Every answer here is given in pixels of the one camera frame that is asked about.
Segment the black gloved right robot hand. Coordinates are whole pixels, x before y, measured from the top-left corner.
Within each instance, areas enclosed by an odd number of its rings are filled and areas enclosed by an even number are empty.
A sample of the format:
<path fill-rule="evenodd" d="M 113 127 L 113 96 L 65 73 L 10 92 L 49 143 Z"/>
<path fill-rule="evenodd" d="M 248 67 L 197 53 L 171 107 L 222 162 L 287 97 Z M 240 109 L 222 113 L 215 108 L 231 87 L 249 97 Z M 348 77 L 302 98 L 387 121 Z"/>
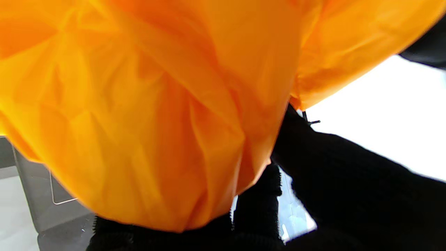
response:
<path fill-rule="evenodd" d="M 283 242 L 280 169 L 316 229 Z M 96 216 L 88 251 L 444 251 L 445 183 L 354 142 L 314 131 L 288 105 L 258 182 L 227 213 L 178 233 Z"/>

